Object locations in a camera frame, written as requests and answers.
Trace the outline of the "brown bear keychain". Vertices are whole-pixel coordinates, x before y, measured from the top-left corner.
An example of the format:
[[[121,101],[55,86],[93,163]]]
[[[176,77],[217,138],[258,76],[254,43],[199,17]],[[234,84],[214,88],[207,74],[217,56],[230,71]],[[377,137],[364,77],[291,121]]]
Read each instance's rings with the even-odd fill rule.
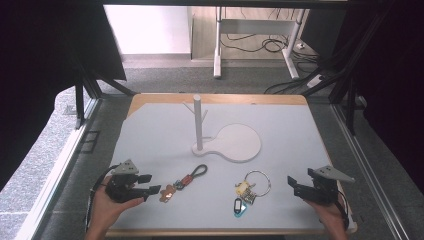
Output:
[[[198,165],[190,174],[187,174],[182,179],[176,180],[173,184],[168,184],[160,191],[159,201],[167,203],[177,191],[184,190],[195,178],[204,175],[208,171],[205,164]]]

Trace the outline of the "white power strip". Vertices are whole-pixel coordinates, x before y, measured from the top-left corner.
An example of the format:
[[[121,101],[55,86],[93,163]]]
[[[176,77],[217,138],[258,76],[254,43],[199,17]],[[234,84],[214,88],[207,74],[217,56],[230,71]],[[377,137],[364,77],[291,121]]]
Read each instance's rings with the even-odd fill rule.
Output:
[[[318,74],[317,76],[315,76],[312,80],[310,80],[308,83],[307,83],[307,87],[308,88],[313,88],[314,86],[316,86],[317,84],[319,84],[322,80],[324,80],[325,79],[325,77],[324,76],[322,76],[322,75],[320,75],[320,74]]]

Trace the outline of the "white key holder stand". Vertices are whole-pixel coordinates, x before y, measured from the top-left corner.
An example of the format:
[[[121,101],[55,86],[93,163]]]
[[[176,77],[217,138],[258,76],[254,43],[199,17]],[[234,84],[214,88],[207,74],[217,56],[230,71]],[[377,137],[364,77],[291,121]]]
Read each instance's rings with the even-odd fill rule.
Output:
[[[250,126],[240,123],[222,127],[214,137],[203,136],[203,121],[207,110],[202,111],[202,98],[193,96],[193,106],[185,106],[194,114],[196,142],[192,146],[195,156],[216,154],[230,162],[245,163],[254,159],[262,148],[259,134]]]

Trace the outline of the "person's left hand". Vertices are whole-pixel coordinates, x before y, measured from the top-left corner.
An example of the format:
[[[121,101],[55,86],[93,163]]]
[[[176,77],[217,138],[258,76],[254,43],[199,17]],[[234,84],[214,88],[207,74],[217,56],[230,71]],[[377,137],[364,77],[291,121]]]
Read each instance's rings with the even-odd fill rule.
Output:
[[[124,203],[113,201],[106,193],[105,189],[110,181],[110,176],[105,177],[98,189],[95,191],[92,205],[91,220],[89,229],[106,230],[111,227],[126,210],[136,207],[144,202],[143,198],[136,198]]]

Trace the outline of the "black metal stand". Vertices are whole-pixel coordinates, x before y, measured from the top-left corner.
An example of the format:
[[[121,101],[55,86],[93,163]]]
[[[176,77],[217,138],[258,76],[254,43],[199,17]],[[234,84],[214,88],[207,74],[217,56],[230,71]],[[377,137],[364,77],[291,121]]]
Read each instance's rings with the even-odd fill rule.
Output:
[[[387,12],[388,8],[386,6],[379,7],[377,10],[372,11],[345,47],[326,62],[328,66],[333,66],[336,63],[343,62],[344,65],[341,70],[333,76],[330,76],[318,83],[311,89],[305,90],[301,93],[302,96],[308,97],[334,84],[334,88],[328,96],[328,99],[331,104],[338,104],[342,101],[343,97],[347,97],[345,126],[351,134],[355,134],[354,112],[355,96],[357,91],[355,84],[356,70],[361,57],[364,55],[367,46],[375,35],[375,32],[384,21]]]
[[[77,74],[74,77],[74,86],[75,86],[75,103],[76,103],[76,129],[80,129],[85,123],[85,113],[84,113],[84,90],[87,90],[88,94],[95,99],[98,99],[102,95],[102,90],[97,83],[98,80],[105,82],[116,90],[122,92],[127,96],[134,96],[135,92],[126,88],[122,84],[118,83],[113,79],[105,78],[97,73],[94,74],[94,79],[89,79],[88,77]]]

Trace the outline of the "white desk frame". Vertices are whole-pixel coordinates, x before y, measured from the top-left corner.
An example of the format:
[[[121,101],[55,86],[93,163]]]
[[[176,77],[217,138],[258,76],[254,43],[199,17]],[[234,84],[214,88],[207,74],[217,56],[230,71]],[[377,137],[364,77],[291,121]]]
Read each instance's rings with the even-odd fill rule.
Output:
[[[254,34],[288,36],[288,45],[281,50],[284,61],[292,79],[298,79],[299,74],[292,60],[293,48],[302,26],[305,9],[299,9],[295,20],[254,20],[228,19],[222,17],[223,8],[215,8],[216,42],[213,62],[213,76],[221,77],[221,35],[222,34]]]

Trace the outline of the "white table mat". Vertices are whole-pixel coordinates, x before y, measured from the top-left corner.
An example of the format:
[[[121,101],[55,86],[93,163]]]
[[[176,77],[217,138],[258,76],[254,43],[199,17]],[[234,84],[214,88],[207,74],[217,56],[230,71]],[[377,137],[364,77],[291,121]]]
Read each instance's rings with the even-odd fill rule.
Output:
[[[294,195],[291,176],[308,185],[307,169],[330,159],[306,105],[206,104],[203,133],[214,137],[233,123],[252,127],[260,136],[259,154],[246,163],[216,155],[197,157],[194,116],[183,104],[146,104],[123,123],[113,162],[131,159],[154,185],[166,187],[205,164],[193,180],[167,202],[151,196],[124,212],[117,230],[146,235],[178,231],[197,234],[308,233],[323,229],[314,210]]]

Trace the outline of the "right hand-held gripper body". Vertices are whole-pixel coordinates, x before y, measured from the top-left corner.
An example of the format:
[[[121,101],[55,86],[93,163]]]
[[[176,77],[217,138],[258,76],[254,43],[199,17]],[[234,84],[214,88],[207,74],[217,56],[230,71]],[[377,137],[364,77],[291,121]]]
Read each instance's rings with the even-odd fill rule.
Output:
[[[329,205],[338,201],[338,181],[355,182],[353,177],[346,175],[330,165],[318,169],[308,168],[307,173],[312,178],[313,186],[306,186],[297,182],[296,187],[310,188],[312,190],[311,197],[304,200],[320,205]]]

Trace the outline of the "black curtain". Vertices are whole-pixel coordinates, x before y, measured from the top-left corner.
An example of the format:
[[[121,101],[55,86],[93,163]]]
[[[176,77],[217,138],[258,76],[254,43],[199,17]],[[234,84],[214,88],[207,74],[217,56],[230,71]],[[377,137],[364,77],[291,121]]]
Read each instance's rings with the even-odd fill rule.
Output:
[[[424,194],[424,0],[389,0],[354,70],[364,117]]]
[[[101,0],[0,0],[0,191],[56,96],[99,77],[126,78]]]

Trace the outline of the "dark floor outlet cover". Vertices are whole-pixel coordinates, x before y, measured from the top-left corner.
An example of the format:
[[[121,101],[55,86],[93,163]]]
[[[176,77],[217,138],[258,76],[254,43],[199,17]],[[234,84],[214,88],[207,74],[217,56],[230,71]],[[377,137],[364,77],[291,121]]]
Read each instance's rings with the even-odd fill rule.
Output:
[[[97,145],[99,135],[99,131],[86,132],[80,143],[79,152],[82,154],[91,154]]]

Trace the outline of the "person's right hand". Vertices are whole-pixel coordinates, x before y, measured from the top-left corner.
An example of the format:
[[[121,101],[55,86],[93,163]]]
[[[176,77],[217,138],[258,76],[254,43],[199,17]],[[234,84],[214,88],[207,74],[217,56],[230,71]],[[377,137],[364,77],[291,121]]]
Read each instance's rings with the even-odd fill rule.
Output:
[[[342,212],[335,204],[323,206],[308,200],[306,200],[306,203],[315,210],[320,222],[328,232],[345,231]]]

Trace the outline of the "white board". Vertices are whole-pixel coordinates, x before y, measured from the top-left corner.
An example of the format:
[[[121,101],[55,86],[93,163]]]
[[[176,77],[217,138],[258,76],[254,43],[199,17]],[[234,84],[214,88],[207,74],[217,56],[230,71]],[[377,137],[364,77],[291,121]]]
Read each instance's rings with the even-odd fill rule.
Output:
[[[189,54],[191,8],[105,5],[121,54]]]

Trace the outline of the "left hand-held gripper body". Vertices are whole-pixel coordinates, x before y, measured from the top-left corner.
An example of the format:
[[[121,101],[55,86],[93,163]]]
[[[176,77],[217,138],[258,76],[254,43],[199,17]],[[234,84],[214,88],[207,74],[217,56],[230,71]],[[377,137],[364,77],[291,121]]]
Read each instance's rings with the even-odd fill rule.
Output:
[[[133,187],[133,185],[137,183],[137,178],[139,176],[139,170],[131,159],[120,163],[112,171],[112,176],[106,186],[107,195],[117,203],[143,198],[145,189]]]

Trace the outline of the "aluminium rail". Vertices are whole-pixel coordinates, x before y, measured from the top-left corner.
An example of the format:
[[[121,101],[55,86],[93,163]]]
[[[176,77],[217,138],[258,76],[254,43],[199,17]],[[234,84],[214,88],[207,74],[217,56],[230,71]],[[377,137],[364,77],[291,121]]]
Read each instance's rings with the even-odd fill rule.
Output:
[[[33,240],[98,105],[98,100],[90,99],[83,108],[85,122],[79,128],[76,128],[76,124],[72,125],[61,152],[46,176],[44,185],[40,189],[31,210],[27,212],[25,221],[14,240]]]
[[[357,137],[348,129],[342,108],[338,105],[331,104],[331,109],[337,119],[340,128],[345,135],[345,138],[353,152],[354,158],[364,176],[367,185],[369,186],[372,195],[394,237],[395,240],[410,240],[397,212],[395,211],[386,192],[383,190],[380,181],[378,180],[373,168],[371,167],[368,158],[365,155],[362,146]]]

